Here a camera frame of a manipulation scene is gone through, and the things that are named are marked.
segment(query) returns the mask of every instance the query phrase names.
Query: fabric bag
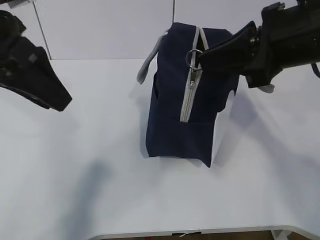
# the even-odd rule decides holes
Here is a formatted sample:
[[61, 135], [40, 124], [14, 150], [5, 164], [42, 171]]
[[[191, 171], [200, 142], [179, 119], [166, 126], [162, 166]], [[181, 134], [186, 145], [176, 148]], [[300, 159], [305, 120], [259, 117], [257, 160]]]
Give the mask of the fabric bag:
[[211, 166], [228, 124], [239, 75], [207, 76], [196, 51], [204, 51], [232, 35], [225, 29], [175, 22], [157, 41], [137, 75], [142, 84], [157, 56], [153, 78], [146, 149], [150, 157], [199, 159]]

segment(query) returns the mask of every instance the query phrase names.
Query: metal key ring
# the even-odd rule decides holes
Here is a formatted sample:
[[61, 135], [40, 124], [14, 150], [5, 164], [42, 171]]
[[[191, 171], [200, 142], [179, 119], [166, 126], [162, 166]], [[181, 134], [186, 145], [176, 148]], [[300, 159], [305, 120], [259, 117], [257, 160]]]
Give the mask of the metal key ring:
[[194, 71], [200, 71], [202, 69], [201, 67], [193, 67], [193, 66], [191, 66], [191, 63], [188, 62], [189, 55], [193, 54], [193, 53], [202, 54], [203, 52], [198, 49], [192, 49], [192, 50], [188, 51], [187, 54], [185, 55], [185, 63], [190, 69], [192, 69]]

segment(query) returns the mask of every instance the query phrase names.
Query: white wall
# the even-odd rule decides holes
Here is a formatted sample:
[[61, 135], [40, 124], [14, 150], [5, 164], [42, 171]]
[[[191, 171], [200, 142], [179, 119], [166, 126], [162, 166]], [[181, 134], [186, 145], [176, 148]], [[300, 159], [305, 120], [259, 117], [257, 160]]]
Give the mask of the white wall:
[[8, 11], [17, 16], [26, 26], [23, 36], [27, 37], [34, 45], [46, 48], [43, 35], [37, 20], [36, 11], [32, 3], [10, 9], [8, 4], [0, 5], [0, 10]]
[[143, 59], [172, 24], [173, 0], [37, 0], [52, 59]]
[[297, 5], [295, 0], [175, 0], [174, 21], [235, 34], [251, 20], [261, 25], [262, 9], [276, 2]]

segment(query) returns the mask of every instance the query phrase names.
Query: white table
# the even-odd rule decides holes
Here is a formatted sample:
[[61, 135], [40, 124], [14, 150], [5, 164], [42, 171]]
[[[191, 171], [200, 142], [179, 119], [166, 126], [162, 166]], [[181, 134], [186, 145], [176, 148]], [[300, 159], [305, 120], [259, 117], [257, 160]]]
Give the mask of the white table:
[[320, 236], [320, 80], [272, 95], [241, 79], [215, 164], [147, 158], [142, 60], [56, 60], [64, 112], [0, 88], [0, 239], [87, 240], [286, 229]]

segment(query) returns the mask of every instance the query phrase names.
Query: gray zipper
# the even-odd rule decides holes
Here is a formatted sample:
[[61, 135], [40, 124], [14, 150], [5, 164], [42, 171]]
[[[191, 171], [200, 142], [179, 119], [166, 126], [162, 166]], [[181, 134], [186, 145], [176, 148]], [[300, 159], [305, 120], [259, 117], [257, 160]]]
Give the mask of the gray zipper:
[[[205, 32], [203, 31], [202, 28], [199, 28], [199, 27], [197, 27], [195, 31], [192, 49], [197, 48], [199, 34], [201, 35], [204, 49], [205, 50], [208, 49], [209, 47], [208, 47], [208, 42], [205, 36]], [[196, 62], [196, 53], [194, 52], [191, 58], [191, 65], [194, 66], [195, 62]], [[202, 76], [202, 70], [199, 70], [199, 71], [195, 71], [192, 69], [189, 70], [189, 74], [185, 84], [183, 103], [181, 107], [180, 122], [187, 123], [189, 121], [201, 76]]]

